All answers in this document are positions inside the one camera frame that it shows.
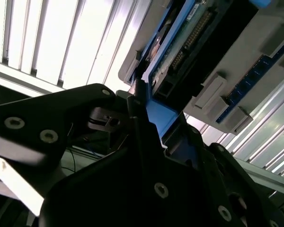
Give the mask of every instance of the blue bracket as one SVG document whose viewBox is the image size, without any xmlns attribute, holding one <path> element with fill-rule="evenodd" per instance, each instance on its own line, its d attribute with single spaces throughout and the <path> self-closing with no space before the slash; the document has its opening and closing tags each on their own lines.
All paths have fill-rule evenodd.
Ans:
<svg viewBox="0 0 284 227">
<path fill-rule="evenodd" d="M 195 0 L 186 0 L 175 22 L 170 28 L 168 34 L 166 35 L 166 38 L 164 39 L 161 47 L 159 48 L 155 58 L 150 63 L 149 67 L 142 76 L 142 80 L 147 83 L 148 102 L 146 105 L 146 109 L 148 117 L 150 122 L 154 123 L 157 126 L 160 138 L 163 137 L 166 131 L 175 122 L 178 113 L 152 98 L 152 75 L 194 5 Z"/>
</svg>

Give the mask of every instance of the mounting hole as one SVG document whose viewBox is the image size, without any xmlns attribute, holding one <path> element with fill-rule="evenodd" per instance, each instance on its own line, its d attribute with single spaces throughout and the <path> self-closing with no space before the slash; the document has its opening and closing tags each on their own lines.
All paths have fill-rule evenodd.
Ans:
<svg viewBox="0 0 284 227">
<path fill-rule="evenodd" d="M 9 129 L 21 129 L 24 127 L 25 122 L 19 117 L 9 117 L 5 119 L 4 124 Z"/>
<path fill-rule="evenodd" d="M 58 140 L 58 134 L 54 130 L 46 129 L 40 132 L 40 140 L 44 143 L 55 143 Z"/>
<path fill-rule="evenodd" d="M 229 212 L 229 210 L 226 207 L 219 206 L 218 211 L 219 211 L 219 214 L 222 216 L 222 218 L 225 221 L 228 221 L 228 222 L 231 221 L 231 213 Z"/>
<path fill-rule="evenodd" d="M 155 183 L 155 192 L 157 193 L 158 196 L 160 196 L 163 199 L 168 197 L 169 195 L 167 187 L 160 182 Z"/>
<path fill-rule="evenodd" d="M 104 95 L 107 95 L 107 96 L 110 95 L 110 92 L 107 91 L 107 90 L 105 90 L 105 89 L 102 90 L 102 93 L 103 93 Z"/>
<path fill-rule="evenodd" d="M 113 118 L 112 120 L 110 120 L 109 125 L 112 127 L 117 126 L 120 123 L 120 121 L 116 118 Z"/>
</svg>

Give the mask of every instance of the screw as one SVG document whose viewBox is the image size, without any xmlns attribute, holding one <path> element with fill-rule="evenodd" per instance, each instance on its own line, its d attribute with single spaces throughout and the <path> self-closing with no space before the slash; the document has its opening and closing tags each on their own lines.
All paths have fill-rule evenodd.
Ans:
<svg viewBox="0 0 284 227">
<path fill-rule="evenodd" d="M 155 183 L 155 192 L 163 199 L 168 197 L 169 195 L 169 190 L 167 189 L 167 187 L 159 182 Z"/>
<path fill-rule="evenodd" d="M 278 224 L 273 220 L 270 220 L 269 223 L 271 227 L 279 227 Z"/>
<path fill-rule="evenodd" d="M 55 143 L 58 140 L 58 134 L 50 129 L 40 132 L 40 140 L 44 143 Z"/>
<path fill-rule="evenodd" d="M 105 89 L 102 90 L 102 93 L 105 94 L 105 95 L 107 95 L 107 96 L 110 95 L 110 92 L 107 91 L 107 90 L 105 90 Z"/>
<path fill-rule="evenodd" d="M 224 206 L 219 206 L 219 207 L 218 207 L 218 211 L 219 211 L 220 215 L 222 216 L 222 218 L 223 218 L 225 221 L 228 221 L 228 222 L 231 221 L 231 213 L 229 212 L 229 210 L 227 210 L 226 207 L 224 207 Z"/>
<path fill-rule="evenodd" d="M 18 117 L 9 117 L 5 119 L 4 124 L 9 129 L 21 129 L 24 127 L 25 122 Z"/>
<path fill-rule="evenodd" d="M 221 151 L 221 152 L 224 151 L 224 148 L 223 148 L 222 146 L 220 146 L 220 145 L 218 145 L 218 149 L 219 149 L 219 151 Z"/>
</svg>

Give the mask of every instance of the blue clip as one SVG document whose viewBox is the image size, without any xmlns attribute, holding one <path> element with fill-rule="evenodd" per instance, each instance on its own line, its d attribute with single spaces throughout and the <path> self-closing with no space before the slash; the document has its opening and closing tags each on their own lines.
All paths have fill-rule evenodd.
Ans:
<svg viewBox="0 0 284 227">
<path fill-rule="evenodd" d="M 249 0 L 249 1 L 254 5 L 258 6 L 259 8 L 265 8 L 271 3 L 271 0 Z"/>
</svg>

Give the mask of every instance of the blue plastic part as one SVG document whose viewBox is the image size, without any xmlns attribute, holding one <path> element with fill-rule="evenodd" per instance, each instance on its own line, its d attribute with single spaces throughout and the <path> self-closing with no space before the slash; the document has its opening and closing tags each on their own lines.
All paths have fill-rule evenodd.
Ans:
<svg viewBox="0 0 284 227">
<path fill-rule="evenodd" d="M 146 110 L 150 122 L 156 125 L 160 138 L 164 136 L 166 131 L 178 117 L 178 113 L 176 111 L 153 99 L 148 100 Z"/>
<path fill-rule="evenodd" d="M 249 1 L 254 5 L 258 6 L 259 8 L 265 8 L 271 3 L 271 0 L 249 0 Z"/>
<path fill-rule="evenodd" d="M 166 133 L 170 126 L 175 122 L 178 113 L 152 98 L 152 75 L 194 5 L 195 0 L 186 0 L 175 22 L 166 35 L 166 38 L 164 39 L 161 47 L 159 48 L 155 58 L 150 63 L 149 67 L 144 72 L 142 77 L 142 79 L 147 83 L 148 102 L 146 104 L 146 109 L 148 117 L 150 122 L 154 123 L 157 126 L 160 138 L 162 138 L 162 136 Z"/>
<path fill-rule="evenodd" d="M 233 110 L 233 108 L 244 98 L 244 96 L 259 82 L 259 80 L 271 69 L 271 67 L 284 55 L 284 45 L 272 57 L 262 55 L 262 57 L 254 64 L 243 79 L 235 86 L 226 98 L 229 107 L 216 120 L 221 123 L 225 117 Z"/>
</svg>

